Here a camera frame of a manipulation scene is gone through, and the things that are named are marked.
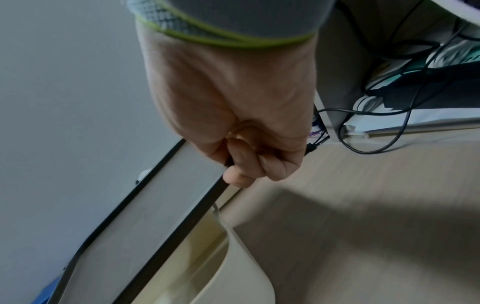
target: floor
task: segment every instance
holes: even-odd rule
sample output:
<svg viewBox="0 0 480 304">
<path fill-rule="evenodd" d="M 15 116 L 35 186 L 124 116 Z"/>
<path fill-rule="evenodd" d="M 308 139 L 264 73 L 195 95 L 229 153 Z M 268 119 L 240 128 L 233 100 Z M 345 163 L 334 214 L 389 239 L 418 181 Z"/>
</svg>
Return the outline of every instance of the floor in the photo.
<svg viewBox="0 0 480 304">
<path fill-rule="evenodd" d="M 325 145 L 222 210 L 277 304 L 480 302 L 480 145 Z"/>
</svg>

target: white wall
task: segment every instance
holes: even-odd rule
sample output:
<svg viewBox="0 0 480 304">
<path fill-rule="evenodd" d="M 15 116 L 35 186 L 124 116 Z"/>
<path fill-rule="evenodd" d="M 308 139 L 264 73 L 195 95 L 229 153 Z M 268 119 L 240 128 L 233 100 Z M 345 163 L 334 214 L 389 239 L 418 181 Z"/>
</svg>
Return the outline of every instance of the white wall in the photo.
<svg viewBox="0 0 480 304">
<path fill-rule="evenodd" d="M 2 2 L 0 303 L 30 303 L 177 140 L 120 1 Z"/>
</svg>

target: human hand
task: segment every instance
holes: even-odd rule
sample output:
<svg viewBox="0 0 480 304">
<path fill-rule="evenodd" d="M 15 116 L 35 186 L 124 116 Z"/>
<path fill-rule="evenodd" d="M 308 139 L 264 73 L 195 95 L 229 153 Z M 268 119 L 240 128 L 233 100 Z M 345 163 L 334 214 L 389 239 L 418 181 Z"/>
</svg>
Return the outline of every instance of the human hand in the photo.
<svg viewBox="0 0 480 304">
<path fill-rule="evenodd" d="M 278 181 L 300 167 L 312 127 L 316 37 L 239 50 L 137 29 L 155 103 L 206 156 L 223 164 L 232 156 L 227 183 Z"/>
</svg>

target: yellow-green trim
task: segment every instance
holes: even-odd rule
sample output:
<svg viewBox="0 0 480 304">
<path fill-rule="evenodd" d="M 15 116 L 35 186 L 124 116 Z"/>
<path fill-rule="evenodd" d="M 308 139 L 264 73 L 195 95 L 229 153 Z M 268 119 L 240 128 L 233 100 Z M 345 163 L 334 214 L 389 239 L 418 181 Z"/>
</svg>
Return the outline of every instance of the yellow-green trim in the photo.
<svg viewBox="0 0 480 304">
<path fill-rule="evenodd" d="M 305 40 L 308 40 L 309 38 L 315 36 L 317 33 L 316 31 L 313 33 L 309 33 L 306 35 L 298 36 L 298 37 L 293 37 L 293 38 L 260 38 L 260 37 L 255 37 L 255 36 L 249 36 L 249 35 L 243 35 L 243 34 L 238 34 L 235 32 L 231 32 L 228 30 L 220 29 L 215 26 L 209 25 L 204 23 L 203 21 L 200 21 L 194 17 L 191 17 L 184 12 L 178 10 L 177 8 L 171 6 L 170 4 L 165 3 L 163 0 L 155 0 L 159 5 L 161 5 L 164 9 L 169 11 L 170 13 L 174 14 L 175 16 L 182 18 L 183 20 L 187 21 L 190 24 L 193 24 L 203 30 L 209 31 L 211 33 L 224 36 L 227 38 L 231 39 L 236 39 L 236 40 L 241 40 L 245 42 L 252 42 L 252 43 L 259 43 L 262 45 L 268 45 L 268 46 L 279 46 L 279 45 L 286 45 L 286 44 L 293 44 L 293 43 L 298 43 L 302 42 Z"/>
<path fill-rule="evenodd" d="M 189 40 L 192 42 L 220 46 L 220 47 L 229 47 L 229 48 L 243 48 L 243 49 L 264 49 L 274 46 L 279 46 L 281 44 L 274 44 L 272 42 L 269 43 L 253 43 L 253 42 L 246 42 L 246 41 L 238 41 L 238 40 L 216 40 L 212 38 L 207 38 L 203 36 L 196 36 L 196 35 L 188 35 L 179 31 L 171 30 L 171 29 L 164 29 L 159 26 L 157 23 L 147 20 L 140 15 L 135 16 L 138 21 L 140 21 L 145 26 L 154 29 L 157 32 L 165 33 L 169 36 L 176 37 L 183 40 Z"/>
</svg>

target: white trash can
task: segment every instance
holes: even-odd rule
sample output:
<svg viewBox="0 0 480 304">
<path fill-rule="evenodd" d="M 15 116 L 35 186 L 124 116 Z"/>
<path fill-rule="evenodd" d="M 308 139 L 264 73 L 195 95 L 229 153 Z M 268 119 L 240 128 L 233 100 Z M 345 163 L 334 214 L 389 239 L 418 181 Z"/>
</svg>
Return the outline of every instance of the white trash can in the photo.
<svg viewBox="0 0 480 304">
<path fill-rule="evenodd" d="M 272 283 L 242 241 L 209 212 L 133 304 L 275 304 Z"/>
</svg>

